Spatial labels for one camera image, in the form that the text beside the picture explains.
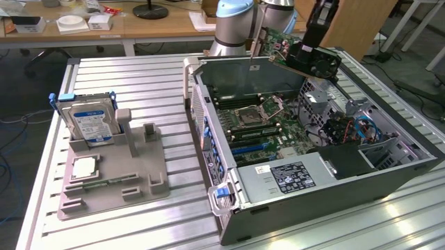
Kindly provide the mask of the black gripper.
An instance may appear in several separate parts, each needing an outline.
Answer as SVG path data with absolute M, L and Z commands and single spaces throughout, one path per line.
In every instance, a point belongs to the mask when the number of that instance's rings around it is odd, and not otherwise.
M 302 39 L 302 49 L 319 46 L 338 10 L 339 0 L 315 1 L 314 8 L 306 22 L 306 33 Z

